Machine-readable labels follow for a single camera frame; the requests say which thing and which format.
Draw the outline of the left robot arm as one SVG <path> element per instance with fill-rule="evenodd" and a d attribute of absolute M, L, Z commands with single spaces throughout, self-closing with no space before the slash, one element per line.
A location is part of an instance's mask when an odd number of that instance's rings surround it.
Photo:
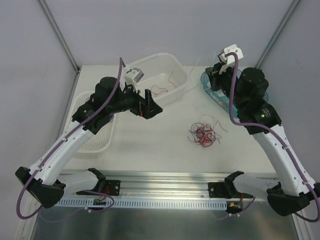
<path fill-rule="evenodd" d="M 145 89 L 145 96 L 132 85 L 121 88 L 119 80 L 104 77 L 95 86 L 94 93 L 71 117 L 67 131 L 40 160 L 30 167 L 19 167 L 15 176 L 23 187 L 41 204 L 51 208 L 69 194 L 84 195 L 86 191 L 99 195 L 106 192 L 106 177 L 95 168 L 79 174 L 61 176 L 60 173 L 74 154 L 93 138 L 113 115 L 130 111 L 132 114 L 151 119 L 163 109 Z"/>

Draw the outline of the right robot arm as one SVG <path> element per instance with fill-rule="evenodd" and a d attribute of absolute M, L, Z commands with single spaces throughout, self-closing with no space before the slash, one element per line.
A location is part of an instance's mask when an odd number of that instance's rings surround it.
<path fill-rule="evenodd" d="M 262 147 L 273 166 L 277 179 L 267 181 L 236 171 L 214 190 L 221 198 L 247 194 L 263 199 L 280 216 L 297 215 L 315 202 L 320 206 L 320 184 L 307 173 L 287 139 L 281 118 L 265 99 L 269 86 L 264 73 L 247 67 L 240 75 L 238 67 L 222 63 L 208 67 L 203 77 L 211 90 L 221 90 L 229 100 L 229 117 L 233 124 L 245 127 Z"/>

